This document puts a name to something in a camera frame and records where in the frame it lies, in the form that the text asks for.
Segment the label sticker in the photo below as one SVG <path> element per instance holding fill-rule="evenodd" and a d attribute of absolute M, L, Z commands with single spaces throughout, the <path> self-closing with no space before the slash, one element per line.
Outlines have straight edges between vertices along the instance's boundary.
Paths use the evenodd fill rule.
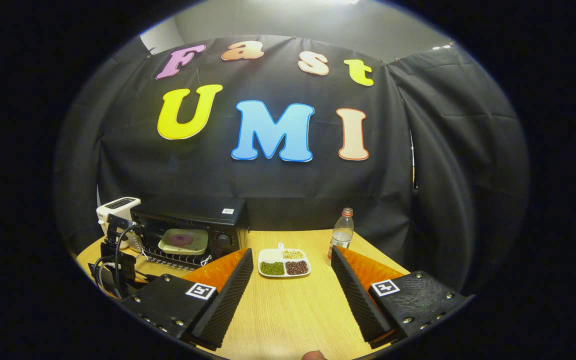
<path fill-rule="evenodd" d="M 192 287 L 185 292 L 187 296 L 196 297 L 201 300 L 208 300 L 210 296 L 217 290 L 217 287 L 200 284 L 199 282 L 192 285 Z"/>
<path fill-rule="evenodd" d="M 400 289 L 395 285 L 392 280 L 384 280 L 371 284 L 371 287 L 377 292 L 379 297 L 387 296 L 388 294 L 396 293 Z"/>

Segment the wooden table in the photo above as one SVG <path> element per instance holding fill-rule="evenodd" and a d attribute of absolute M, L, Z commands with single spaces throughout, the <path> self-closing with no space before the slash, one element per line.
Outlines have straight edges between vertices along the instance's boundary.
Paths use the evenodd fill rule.
<path fill-rule="evenodd" d="M 326 264 L 332 230 L 250 231 L 247 246 L 252 248 L 254 269 L 221 348 L 210 351 L 233 360 L 300 360 L 309 351 L 321 351 L 327 359 L 354 359 L 378 351 L 364 342 L 346 297 L 333 269 Z M 86 248 L 77 262 L 90 275 L 88 263 L 99 258 L 99 244 Z M 310 274 L 295 278 L 267 278 L 257 267 L 259 251 L 301 249 L 311 266 Z M 350 249 L 403 274 L 410 272 L 354 234 Z M 124 250 L 131 255 L 135 251 Z M 164 273 L 182 277 L 187 271 L 137 258 L 135 269 L 145 274 Z"/>

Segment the letter m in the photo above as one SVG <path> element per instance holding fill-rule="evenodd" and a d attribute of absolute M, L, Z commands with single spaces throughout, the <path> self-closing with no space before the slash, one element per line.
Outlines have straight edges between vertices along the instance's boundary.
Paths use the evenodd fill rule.
<path fill-rule="evenodd" d="M 315 113 L 312 106 L 291 104 L 277 122 L 261 101 L 241 101 L 236 108 L 241 112 L 241 128 L 237 148 L 231 153 L 233 158 L 256 159 L 259 154 L 253 147 L 256 137 L 263 155 L 270 159 L 285 137 L 285 146 L 279 151 L 280 159 L 286 162 L 310 162 L 313 159 L 313 153 L 308 150 L 308 123 Z"/>

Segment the white divided tray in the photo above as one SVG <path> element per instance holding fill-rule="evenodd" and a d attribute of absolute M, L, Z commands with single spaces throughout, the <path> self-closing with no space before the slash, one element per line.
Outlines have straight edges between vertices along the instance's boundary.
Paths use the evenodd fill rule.
<path fill-rule="evenodd" d="M 284 251 L 298 251 L 302 253 L 302 259 L 284 259 Z M 288 275 L 288 271 L 286 271 L 286 262 L 306 262 L 306 266 L 308 267 L 308 271 L 304 273 L 300 273 L 297 275 Z M 283 275 L 266 275 L 265 273 L 261 272 L 261 263 L 276 263 L 280 262 L 283 264 Z M 301 251 L 298 248 L 284 248 L 284 243 L 278 243 L 277 248 L 265 248 L 259 251 L 259 256 L 256 263 L 256 268 L 259 271 L 259 274 L 266 276 L 267 278 L 294 278 L 295 276 L 306 276 L 311 273 L 311 263 L 308 262 L 308 257 L 304 251 Z"/>

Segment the water bottle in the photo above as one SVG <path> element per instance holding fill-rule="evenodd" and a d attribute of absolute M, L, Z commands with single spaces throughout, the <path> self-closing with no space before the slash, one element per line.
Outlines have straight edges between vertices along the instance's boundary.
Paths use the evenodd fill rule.
<path fill-rule="evenodd" d="M 330 247 L 326 262 L 330 265 L 332 260 L 332 246 L 336 245 L 341 248 L 348 248 L 350 246 L 350 239 L 353 238 L 355 232 L 355 223 L 353 222 L 353 210 L 350 207 L 343 208 L 341 217 L 334 224 L 332 230 L 332 239 L 330 239 Z"/>

